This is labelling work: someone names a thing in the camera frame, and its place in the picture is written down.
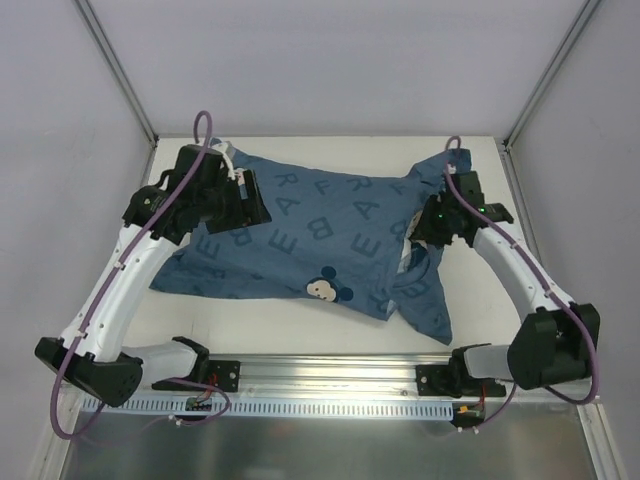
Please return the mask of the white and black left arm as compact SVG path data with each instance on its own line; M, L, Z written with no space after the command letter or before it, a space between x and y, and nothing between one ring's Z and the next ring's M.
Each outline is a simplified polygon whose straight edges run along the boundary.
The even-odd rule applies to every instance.
M208 381L209 351L185 337L123 345L142 297L160 268L198 226L210 233L268 223L255 174L233 163L235 149L186 145L157 183L135 192L108 265L77 317L57 337L43 337L36 357L100 402L119 407L139 387L197 390Z

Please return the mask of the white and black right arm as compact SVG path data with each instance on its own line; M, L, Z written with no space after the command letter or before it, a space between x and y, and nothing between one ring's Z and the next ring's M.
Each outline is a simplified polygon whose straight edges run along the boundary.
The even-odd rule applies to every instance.
M600 315L562 290L528 249L521 229L500 203L489 204L476 172L445 173L446 187L427 200L411 235L442 249L463 239L491 268L520 318L506 345L459 348L450 360L448 382L469 395L484 379L511 381L523 390L545 389L588 379L584 403L595 399L600 382L597 342Z

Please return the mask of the blue cartoon print pillowcase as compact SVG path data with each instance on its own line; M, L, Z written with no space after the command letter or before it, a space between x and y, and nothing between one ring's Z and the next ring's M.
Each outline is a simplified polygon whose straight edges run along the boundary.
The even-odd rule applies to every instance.
M402 177L280 163L236 151L270 214L217 234L199 226L152 280L153 290L217 299L317 299L385 321L399 313L442 344L453 334L438 274L442 253L411 234L447 167L471 169L468 150L439 153Z

